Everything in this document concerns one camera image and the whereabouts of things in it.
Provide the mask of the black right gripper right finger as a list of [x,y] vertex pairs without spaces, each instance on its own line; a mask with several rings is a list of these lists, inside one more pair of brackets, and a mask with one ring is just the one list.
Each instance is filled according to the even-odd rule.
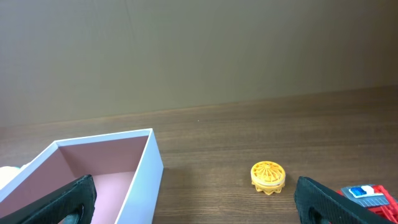
[[301,223],[393,223],[309,177],[299,177],[294,201]]

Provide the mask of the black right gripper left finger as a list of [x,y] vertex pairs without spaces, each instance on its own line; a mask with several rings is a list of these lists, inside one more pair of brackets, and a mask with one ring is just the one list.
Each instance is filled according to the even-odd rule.
[[90,224],[97,198],[92,175],[84,175],[1,218],[5,224]]

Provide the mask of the yellow spinning top toy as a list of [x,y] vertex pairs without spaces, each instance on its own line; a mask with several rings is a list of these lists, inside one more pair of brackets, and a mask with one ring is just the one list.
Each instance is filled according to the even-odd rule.
[[250,175],[256,191],[266,195],[279,194],[285,186],[285,170],[276,162],[257,162],[252,166]]

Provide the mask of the red toy fire truck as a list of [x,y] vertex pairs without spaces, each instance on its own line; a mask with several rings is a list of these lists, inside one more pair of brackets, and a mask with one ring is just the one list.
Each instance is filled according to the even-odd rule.
[[383,185],[355,185],[343,187],[338,193],[369,211],[397,223],[397,199]]

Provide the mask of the white box pink inside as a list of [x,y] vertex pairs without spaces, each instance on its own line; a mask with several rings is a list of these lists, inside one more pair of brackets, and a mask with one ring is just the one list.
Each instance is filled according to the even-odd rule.
[[151,223],[163,169],[152,129],[57,140],[1,189],[1,216],[89,174],[92,223]]

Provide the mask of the yellow duck toy blue hat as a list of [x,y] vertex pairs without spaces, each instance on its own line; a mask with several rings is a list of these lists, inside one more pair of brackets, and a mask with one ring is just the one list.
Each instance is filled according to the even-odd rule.
[[3,189],[13,178],[15,178],[23,169],[30,164],[24,164],[22,167],[4,166],[0,168],[0,189]]

